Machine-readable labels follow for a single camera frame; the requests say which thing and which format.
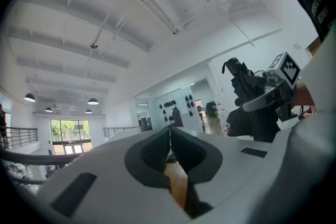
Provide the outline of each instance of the railing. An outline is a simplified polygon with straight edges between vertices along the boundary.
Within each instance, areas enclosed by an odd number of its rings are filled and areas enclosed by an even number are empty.
[[[55,169],[59,170],[63,168],[66,164],[72,162],[75,158],[78,158],[81,154],[82,153],[69,155],[30,155],[0,150],[0,159],[14,164],[20,163],[24,165],[38,166],[55,165]],[[45,180],[34,180],[22,175],[18,177],[8,174],[8,176],[12,181],[23,185],[42,185],[45,182]]]
[[[4,149],[22,146],[37,141],[37,129],[0,127],[0,146]]]
[[[104,136],[108,137],[108,138],[111,138],[118,132],[129,130],[129,129],[134,129],[134,128],[138,128],[138,127],[139,126],[136,126],[136,127],[103,127]]]

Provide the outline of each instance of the ceiling light fixture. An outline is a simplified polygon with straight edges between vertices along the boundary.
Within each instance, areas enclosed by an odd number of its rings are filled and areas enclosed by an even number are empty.
[[[96,98],[91,98],[89,99],[88,104],[99,104],[99,102]]]
[[[31,93],[26,94],[26,96],[24,97],[24,99],[26,101],[28,101],[28,102],[32,102],[32,103],[35,102],[35,97]]]

